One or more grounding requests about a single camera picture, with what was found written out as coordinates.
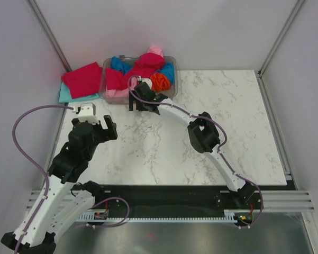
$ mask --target gray floor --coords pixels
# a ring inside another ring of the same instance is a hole
[[[221,224],[128,223],[68,232],[55,254],[307,254],[313,253],[299,214],[263,214],[252,229]]]

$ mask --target clear plastic container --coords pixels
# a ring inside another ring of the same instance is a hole
[[[173,64],[174,67],[174,80],[175,83],[171,85],[170,89],[166,91],[161,91],[160,93],[165,94],[168,96],[168,98],[173,99],[177,93],[178,93],[178,77],[177,77],[177,67],[176,67],[176,61],[174,57],[163,57],[166,62],[170,62]],[[125,57],[125,56],[119,56],[119,59],[123,62],[126,62],[130,66],[134,66],[134,62],[139,60],[139,57]],[[100,97],[107,101],[107,103],[111,104],[128,104],[128,96],[127,97],[106,97],[106,72],[105,69],[111,66],[112,58],[108,58],[104,61],[103,64],[103,71],[102,71],[102,82],[100,86]]]

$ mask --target orange cloth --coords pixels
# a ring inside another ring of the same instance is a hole
[[[150,76],[150,80],[152,81],[152,90],[155,92],[168,90],[170,88],[170,81],[162,73],[154,73],[152,76]]]

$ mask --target blue cloth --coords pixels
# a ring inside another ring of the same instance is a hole
[[[72,99],[70,96],[69,88],[62,82],[61,83],[61,89],[60,89],[60,97],[59,102],[65,103],[65,102],[83,102],[83,101],[90,101],[91,99],[98,99],[98,94],[92,94],[85,97],[80,97],[76,99]]]
[[[130,66],[128,63],[121,61],[117,57],[113,57],[111,61],[111,69],[122,71],[122,75],[125,75],[130,69],[132,69],[132,66]]]
[[[157,72],[164,74],[170,81],[170,85],[174,85],[174,67],[170,62],[167,62],[161,70],[158,70]]]

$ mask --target robotic arm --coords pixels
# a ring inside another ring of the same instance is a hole
[[[95,116],[94,104],[82,104],[75,111],[78,118],[72,120],[73,130],[68,135],[68,142],[54,157],[48,170],[47,196],[42,192],[23,223],[14,232],[4,234],[1,239],[1,242],[12,250],[18,244],[19,253],[53,253],[64,232],[80,215],[99,202],[104,194],[102,186],[87,182],[73,201],[56,214],[64,197],[88,167],[98,144],[117,139],[116,124],[106,115],[104,120],[108,128],[103,129]]]
[[[248,182],[239,178],[233,173],[229,165],[230,160],[224,155],[224,152],[219,151],[217,148],[220,145],[219,132],[216,126],[205,119],[195,119],[192,121],[189,111],[182,107],[177,107],[171,99],[164,94],[156,94],[152,91],[146,82],[139,83],[133,93],[143,101],[153,102],[149,104],[134,98],[132,93],[129,93],[129,110],[134,110],[134,103],[138,111],[154,112],[158,115],[167,116],[182,126],[186,127],[189,134],[189,140],[192,147],[199,153],[203,153],[218,169],[230,192],[232,193],[233,200],[237,207],[241,207],[254,193],[255,188]],[[212,119],[207,112],[203,112],[199,116]]]

